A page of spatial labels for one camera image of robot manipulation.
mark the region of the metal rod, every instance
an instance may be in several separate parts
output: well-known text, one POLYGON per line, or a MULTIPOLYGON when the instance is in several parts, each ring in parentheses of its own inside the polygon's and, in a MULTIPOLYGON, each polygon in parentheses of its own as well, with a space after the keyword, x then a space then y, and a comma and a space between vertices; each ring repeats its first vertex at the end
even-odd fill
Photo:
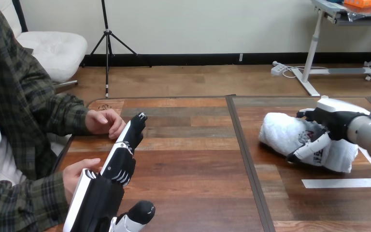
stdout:
POLYGON ((70 86, 70 85, 77 85, 77 81, 66 81, 62 83, 53 84, 55 88, 70 86))
POLYGON ((107 24, 106 6, 104 4, 104 0, 101 0, 101 7, 103 9, 104 27, 106 29, 109 29, 109 25, 107 24))
POLYGON ((117 39, 117 41, 119 41, 124 47, 126 47, 128 50, 130 50, 130 52, 132 52, 133 54, 137 55, 136 52, 134 52, 131 48, 129 48, 125 43, 123 43, 123 41, 121 41, 119 38, 117 38, 113 33, 111 34, 115 39, 117 39))
POLYGON ((319 12, 319 17, 316 23, 315 33, 311 41, 311 47, 309 48, 308 57, 306 59, 305 68, 303 70, 303 75, 302 75, 303 82, 308 82, 309 71, 311 70, 312 62, 314 61, 316 47, 318 46, 319 34, 321 32, 322 18, 324 17, 324 15, 325 15, 325 11, 319 12))
POLYGON ((97 43, 97 45, 95 46, 95 49, 93 49, 92 53, 90 53, 90 55, 93 55, 93 53, 95 53, 95 50, 97 49, 97 47, 99 46, 99 44, 101 43, 101 41, 103 40, 103 38, 106 36, 106 34, 103 34, 99 40, 99 42, 97 43))
POLYGON ((110 57, 112 57, 113 51, 112 51, 112 43, 110 42, 110 36, 107 36, 107 39, 109 40, 109 55, 110 57))
POLYGON ((109 97, 109 50, 107 49, 110 41, 109 36, 107 35, 106 38, 106 98, 109 97))

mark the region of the orange object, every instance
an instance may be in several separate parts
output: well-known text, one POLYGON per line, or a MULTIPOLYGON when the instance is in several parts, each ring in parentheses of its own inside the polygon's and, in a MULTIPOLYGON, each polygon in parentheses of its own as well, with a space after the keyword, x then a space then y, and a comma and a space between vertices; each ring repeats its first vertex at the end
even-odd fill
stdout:
POLYGON ((345 0, 344 3, 360 8, 371 7, 371 0, 345 0))

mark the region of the human hand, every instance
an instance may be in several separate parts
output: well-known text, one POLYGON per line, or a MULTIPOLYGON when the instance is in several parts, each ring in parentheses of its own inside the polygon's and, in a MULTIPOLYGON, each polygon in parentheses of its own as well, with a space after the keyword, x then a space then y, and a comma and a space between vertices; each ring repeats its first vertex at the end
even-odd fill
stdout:
POLYGON ((63 185, 65 187, 65 195, 68 204, 71 203, 74 191, 79 183, 80 174, 84 168, 92 168, 100 162, 99 158, 84 159, 80 162, 69 165, 63 170, 63 185))
POLYGON ((87 129, 93 134, 109 134, 110 139, 117 139, 126 123, 113 109, 90 110, 85 119, 87 129))

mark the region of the white desk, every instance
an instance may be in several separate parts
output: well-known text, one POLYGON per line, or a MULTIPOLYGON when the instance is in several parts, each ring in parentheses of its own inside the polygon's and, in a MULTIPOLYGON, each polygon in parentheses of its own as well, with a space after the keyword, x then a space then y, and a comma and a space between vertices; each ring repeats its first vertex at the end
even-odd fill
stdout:
POLYGON ((349 21, 346 8, 341 5, 328 2, 326 0, 311 0, 315 5, 315 10, 318 12, 319 17, 316 23, 315 33, 311 41, 308 57, 303 73, 299 69, 292 69, 292 72, 297 77, 299 82, 304 86, 306 91, 311 96, 320 96, 318 91, 309 82, 309 75, 311 74, 366 74, 371 76, 371 68, 342 68, 342 69, 312 69, 312 62, 316 47, 318 45, 319 34, 321 31, 322 19, 326 18, 329 22, 339 26, 371 26, 371 19, 365 17, 356 21, 349 21))

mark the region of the power strip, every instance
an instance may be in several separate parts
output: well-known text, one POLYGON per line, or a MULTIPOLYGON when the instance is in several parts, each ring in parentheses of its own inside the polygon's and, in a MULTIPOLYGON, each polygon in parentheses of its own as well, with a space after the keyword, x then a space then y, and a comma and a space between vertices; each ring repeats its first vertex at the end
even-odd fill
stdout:
POLYGON ((277 66, 271 69, 271 74, 275 76, 280 76, 282 73, 287 69, 287 67, 283 64, 278 64, 277 66))

